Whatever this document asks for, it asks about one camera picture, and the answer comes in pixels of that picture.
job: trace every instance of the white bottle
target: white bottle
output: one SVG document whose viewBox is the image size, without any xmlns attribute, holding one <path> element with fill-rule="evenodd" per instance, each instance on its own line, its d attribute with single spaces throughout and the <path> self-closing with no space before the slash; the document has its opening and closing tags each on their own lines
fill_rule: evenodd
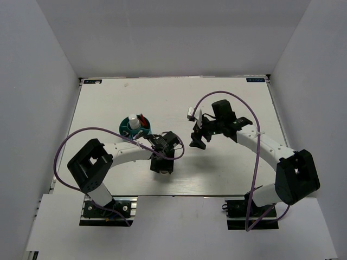
<svg viewBox="0 0 347 260">
<path fill-rule="evenodd" d="M 141 123 L 139 119 L 137 118 L 137 115 L 131 114 L 129 115 L 129 126 L 132 130 L 136 130 L 141 126 Z"/>
</svg>

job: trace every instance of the black bracket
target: black bracket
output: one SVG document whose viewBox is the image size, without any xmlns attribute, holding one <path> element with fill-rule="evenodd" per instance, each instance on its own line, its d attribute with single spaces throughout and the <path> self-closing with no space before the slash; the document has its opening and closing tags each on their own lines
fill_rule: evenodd
<svg viewBox="0 0 347 260">
<path fill-rule="evenodd" d="M 114 210 L 125 218 L 131 218 L 132 202 L 130 200 L 114 200 L 112 203 Z M 119 215 L 111 211 L 101 210 L 89 200 L 85 201 L 82 216 L 87 219 L 80 220 L 80 226 L 127 226 Z"/>
</svg>

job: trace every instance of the white wall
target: white wall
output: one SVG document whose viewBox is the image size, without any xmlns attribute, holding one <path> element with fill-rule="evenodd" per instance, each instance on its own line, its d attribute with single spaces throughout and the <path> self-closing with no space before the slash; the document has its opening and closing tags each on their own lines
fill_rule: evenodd
<svg viewBox="0 0 347 260">
<path fill-rule="evenodd" d="M 37 0 L 81 77 L 269 74 L 310 0 Z"/>
<path fill-rule="evenodd" d="M 77 97 L 78 78 L 36 1 L 1 1 L 1 259 L 22 259 Z"/>
<path fill-rule="evenodd" d="M 312 0 L 271 80 L 291 146 L 315 159 L 318 201 L 339 259 L 347 259 L 346 14 L 346 0 Z"/>
</svg>

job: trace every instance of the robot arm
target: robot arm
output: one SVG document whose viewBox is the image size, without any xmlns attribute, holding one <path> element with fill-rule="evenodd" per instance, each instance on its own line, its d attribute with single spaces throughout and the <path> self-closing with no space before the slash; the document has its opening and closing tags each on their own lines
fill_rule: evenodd
<svg viewBox="0 0 347 260">
<path fill-rule="evenodd" d="M 147 135 L 137 141 L 147 147 L 151 146 L 154 151 L 168 158 L 175 157 L 174 147 L 179 144 L 179 139 L 173 132 L 167 132 L 164 136 Z M 88 194 L 98 205 L 112 209 L 113 197 L 103 183 L 108 170 L 129 161 L 149 159 L 152 171 L 172 173 L 174 170 L 173 160 L 165 160 L 140 146 L 129 142 L 102 144 L 98 139 L 86 143 L 67 167 L 83 193 Z"/>
<path fill-rule="evenodd" d="M 197 121 L 191 134 L 191 147 L 206 149 L 212 135 L 223 134 L 233 141 L 256 152 L 258 132 L 247 118 L 236 118 L 229 101 L 221 100 L 212 104 L 215 116 L 209 120 L 198 109 L 189 108 L 189 121 Z M 261 134 L 260 157 L 276 171 L 275 183 L 258 187 L 253 193 L 253 203 L 257 207 L 284 202 L 293 205 L 320 187 L 311 153 L 306 150 L 294 151 L 280 145 L 269 136 Z"/>
</svg>

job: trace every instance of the red object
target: red object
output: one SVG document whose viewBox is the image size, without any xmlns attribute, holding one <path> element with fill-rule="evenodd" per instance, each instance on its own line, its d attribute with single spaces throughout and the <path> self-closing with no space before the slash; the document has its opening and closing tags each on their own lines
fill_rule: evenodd
<svg viewBox="0 0 347 260">
<path fill-rule="evenodd" d="M 143 114 L 140 114 L 140 117 L 141 117 L 141 120 L 140 120 L 140 121 L 142 121 L 143 124 L 145 125 L 145 127 L 147 127 L 148 125 L 147 125 L 146 119 L 145 119 L 145 117 L 143 116 Z"/>
</svg>

